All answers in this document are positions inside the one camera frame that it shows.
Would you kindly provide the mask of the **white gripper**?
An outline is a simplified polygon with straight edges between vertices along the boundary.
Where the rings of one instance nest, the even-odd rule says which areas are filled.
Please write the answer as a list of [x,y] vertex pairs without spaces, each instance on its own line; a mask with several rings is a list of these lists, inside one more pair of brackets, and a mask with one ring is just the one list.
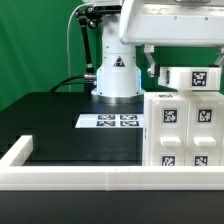
[[[159,77],[153,45],[224,45],[224,0],[125,0],[119,38],[125,44],[145,44],[147,73]],[[224,46],[219,49],[215,65],[224,65]]]

